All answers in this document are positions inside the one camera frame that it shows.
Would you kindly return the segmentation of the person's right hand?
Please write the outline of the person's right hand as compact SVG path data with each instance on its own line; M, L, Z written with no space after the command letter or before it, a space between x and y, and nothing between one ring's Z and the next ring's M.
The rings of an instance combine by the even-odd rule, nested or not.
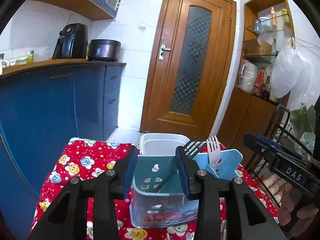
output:
M291 196L292 185L289 183L286 183L284 189L285 190L284 190L284 195L281 202L281 207L278 211L278 220L279 220L279 223L283 226L285 226L287 223L290 222L291 213L296 206ZM318 212L318 208L314 204L310 204L308 206L301 208L297 212L297 217L299 219L305 220L304 226L308 228L312 223L313 219L315 218L317 212Z

